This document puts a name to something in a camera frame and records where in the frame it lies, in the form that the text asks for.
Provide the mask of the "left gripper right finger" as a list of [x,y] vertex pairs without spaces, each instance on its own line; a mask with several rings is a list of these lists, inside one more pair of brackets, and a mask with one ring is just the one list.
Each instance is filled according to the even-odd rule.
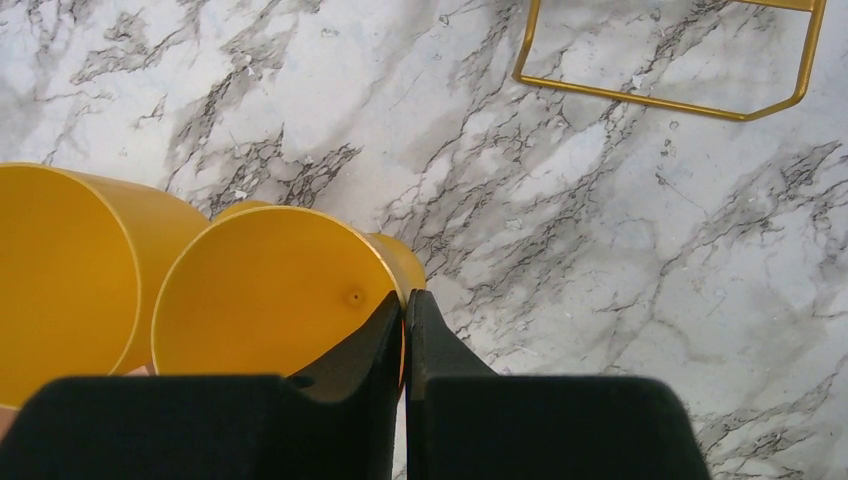
[[411,479],[706,479],[682,402],[632,376],[500,375],[432,293],[406,313]]

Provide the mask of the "yellow plastic wine glass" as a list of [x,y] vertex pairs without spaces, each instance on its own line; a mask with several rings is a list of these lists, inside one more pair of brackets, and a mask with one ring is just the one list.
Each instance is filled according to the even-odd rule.
[[126,181],[31,163],[1,168],[1,403],[50,381],[122,375],[151,360],[164,277],[208,225]]

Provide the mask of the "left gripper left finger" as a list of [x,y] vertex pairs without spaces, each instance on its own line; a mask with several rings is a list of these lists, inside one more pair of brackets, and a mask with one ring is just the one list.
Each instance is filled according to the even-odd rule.
[[400,301],[289,375],[66,377],[1,443],[5,479],[388,479]]

